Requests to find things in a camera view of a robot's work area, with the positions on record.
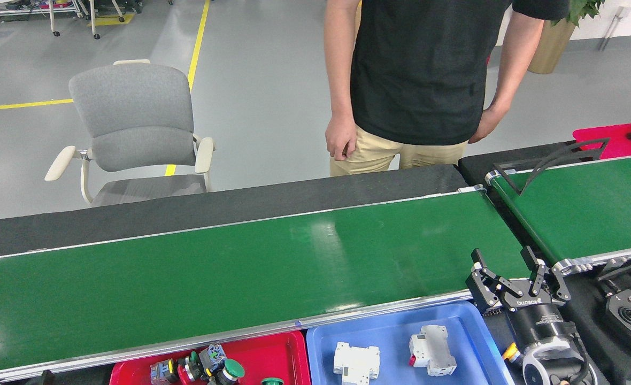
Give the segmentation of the person's left hand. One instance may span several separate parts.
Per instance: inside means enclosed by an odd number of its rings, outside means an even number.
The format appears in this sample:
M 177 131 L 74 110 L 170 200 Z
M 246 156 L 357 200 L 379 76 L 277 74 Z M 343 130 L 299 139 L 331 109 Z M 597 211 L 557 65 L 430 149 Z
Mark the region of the person's left hand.
M 483 110 L 479 126 L 476 132 L 474 132 L 469 139 L 468 143 L 474 144 L 489 136 L 489 134 L 496 129 L 497 125 L 504 118 L 506 112 L 507 110 L 502 111 L 501 109 L 493 106 Z

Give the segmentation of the person's right hand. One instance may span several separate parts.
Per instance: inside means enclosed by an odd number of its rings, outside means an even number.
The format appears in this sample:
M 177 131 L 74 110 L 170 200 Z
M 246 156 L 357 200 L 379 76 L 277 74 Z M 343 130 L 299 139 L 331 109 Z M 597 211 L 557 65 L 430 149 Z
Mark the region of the person's right hand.
M 357 125 L 352 114 L 333 114 L 325 131 L 326 149 L 334 161 L 352 156 L 357 144 Z

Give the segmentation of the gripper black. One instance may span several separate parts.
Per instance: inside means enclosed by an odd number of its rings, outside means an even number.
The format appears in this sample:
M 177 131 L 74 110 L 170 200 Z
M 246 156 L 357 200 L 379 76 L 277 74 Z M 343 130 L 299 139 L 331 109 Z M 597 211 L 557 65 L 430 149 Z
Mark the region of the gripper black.
M 524 247 L 524 261 L 531 271 L 528 294 L 513 282 L 489 270 L 479 249 L 471 253 L 474 263 L 466 285 L 471 292 L 477 309 L 481 313 L 493 310 L 499 304 L 499 294 L 508 295 L 508 323 L 518 348 L 530 348 L 536 343 L 562 338 L 567 335 L 566 321 L 559 309 L 572 299 L 563 274 L 558 268 L 548 268 L 543 260 L 536 258 L 531 247 Z M 548 296 L 541 294 L 546 283 Z

